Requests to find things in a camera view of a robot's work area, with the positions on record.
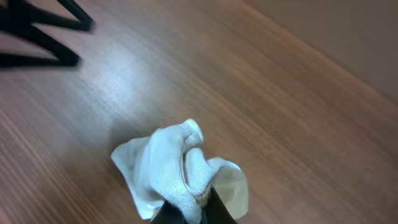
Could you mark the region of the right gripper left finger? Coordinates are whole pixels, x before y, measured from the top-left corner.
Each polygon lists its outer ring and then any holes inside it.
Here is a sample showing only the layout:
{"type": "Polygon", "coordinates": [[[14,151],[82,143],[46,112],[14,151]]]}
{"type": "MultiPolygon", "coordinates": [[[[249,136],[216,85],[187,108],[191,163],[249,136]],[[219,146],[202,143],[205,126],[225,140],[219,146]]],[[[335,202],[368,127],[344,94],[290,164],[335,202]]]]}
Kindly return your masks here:
{"type": "Polygon", "coordinates": [[[186,224],[186,221],[182,212],[166,201],[152,218],[150,224],[186,224]]]}

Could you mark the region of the white and beige cloth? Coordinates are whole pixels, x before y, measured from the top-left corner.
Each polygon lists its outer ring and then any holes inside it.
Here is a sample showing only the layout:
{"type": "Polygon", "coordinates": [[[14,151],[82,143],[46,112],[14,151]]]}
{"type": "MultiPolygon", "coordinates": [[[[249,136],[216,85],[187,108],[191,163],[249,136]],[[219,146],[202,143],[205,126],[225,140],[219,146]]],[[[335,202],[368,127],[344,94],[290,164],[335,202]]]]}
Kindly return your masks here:
{"type": "Polygon", "coordinates": [[[188,119],[134,138],[111,153],[143,220],[151,221],[168,201],[182,212],[186,223],[203,223],[212,187],[235,221],[247,214],[246,175],[233,161],[207,159],[200,149],[203,142],[199,125],[188,119]]]}

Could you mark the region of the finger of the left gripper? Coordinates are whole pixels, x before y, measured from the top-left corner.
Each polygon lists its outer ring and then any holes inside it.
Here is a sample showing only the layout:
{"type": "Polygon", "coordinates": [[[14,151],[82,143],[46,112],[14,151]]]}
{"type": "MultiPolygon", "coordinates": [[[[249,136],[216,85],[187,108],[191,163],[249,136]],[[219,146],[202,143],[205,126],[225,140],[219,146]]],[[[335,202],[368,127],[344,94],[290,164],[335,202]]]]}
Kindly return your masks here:
{"type": "Polygon", "coordinates": [[[44,58],[1,52],[1,68],[75,67],[80,61],[80,57],[75,52],[32,24],[21,21],[1,21],[1,31],[53,55],[53,58],[44,58]]]}
{"type": "Polygon", "coordinates": [[[26,0],[7,0],[1,6],[1,17],[10,17],[12,22],[27,22],[63,27],[71,30],[90,31],[94,20],[74,1],[57,0],[75,19],[59,16],[34,6],[26,0]]]}

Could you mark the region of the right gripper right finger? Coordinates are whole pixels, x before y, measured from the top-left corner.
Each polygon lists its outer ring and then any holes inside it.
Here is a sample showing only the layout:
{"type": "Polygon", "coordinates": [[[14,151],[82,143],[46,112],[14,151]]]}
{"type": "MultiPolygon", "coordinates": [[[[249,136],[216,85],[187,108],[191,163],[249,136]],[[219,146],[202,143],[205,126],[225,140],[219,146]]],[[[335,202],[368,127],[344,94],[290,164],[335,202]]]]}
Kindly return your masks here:
{"type": "Polygon", "coordinates": [[[203,224],[237,224],[213,187],[203,208],[203,224]]]}

